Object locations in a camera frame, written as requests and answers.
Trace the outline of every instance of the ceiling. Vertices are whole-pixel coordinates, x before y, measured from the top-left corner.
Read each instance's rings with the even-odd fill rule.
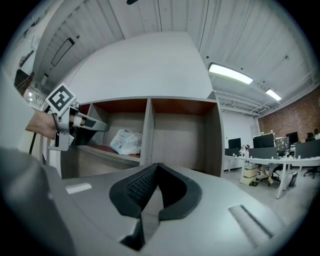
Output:
[[[253,78],[247,85],[208,73],[223,111],[259,117],[318,82],[318,66],[299,28],[263,0],[64,1],[39,43],[35,79],[46,73],[53,86],[94,51],[161,31],[187,32],[207,68],[214,62]],[[69,37],[75,45],[53,67],[51,60]],[[280,102],[265,93],[269,88]]]

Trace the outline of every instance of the ceiling light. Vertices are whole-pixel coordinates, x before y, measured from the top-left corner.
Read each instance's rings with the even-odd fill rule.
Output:
[[[209,72],[216,73],[216,74],[223,75],[223,76],[227,76],[227,77],[230,77],[233,79],[237,79],[241,82],[246,83],[247,85],[249,85],[253,81],[252,78],[250,78],[249,76],[246,76],[245,74],[241,74],[241,73],[234,71],[230,68],[220,66],[220,65],[217,65],[214,63],[210,63]]]
[[[53,59],[51,60],[51,64],[55,67],[61,58],[66,54],[66,52],[75,44],[75,42],[69,37],[64,43],[61,45],[59,50],[54,55]]]
[[[281,100],[280,96],[271,89],[268,89],[265,93],[269,94],[272,98],[276,99],[277,101]]]

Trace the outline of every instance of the brick wall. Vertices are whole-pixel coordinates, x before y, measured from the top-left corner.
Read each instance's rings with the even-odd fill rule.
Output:
[[[275,137],[298,132],[299,141],[304,142],[307,133],[313,133],[315,128],[320,130],[319,98],[320,86],[290,105],[259,118],[260,131],[273,130]]]

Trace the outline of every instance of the gray floor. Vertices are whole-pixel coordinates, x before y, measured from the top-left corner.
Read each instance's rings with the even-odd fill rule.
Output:
[[[303,218],[308,212],[312,199],[318,191],[320,185],[320,175],[317,173],[315,178],[312,179],[312,174],[307,174],[303,177],[308,168],[302,168],[299,172],[299,168],[293,168],[295,172],[298,172],[297,179],[294,187],[288,187],[286,191],[282,191],[281,197],[276,199],[278,188],[280,183],[274,181],[271,186],[268,186],[268,181],[263,180],[259,182],[259,185],[248,186],[239,183],[241,177],[241,170],[232,170],[225,172],[222,178],[237,185],[243,191],[247,192],[264,205],[271,208],[285,224],[289,225],[298,218]]]

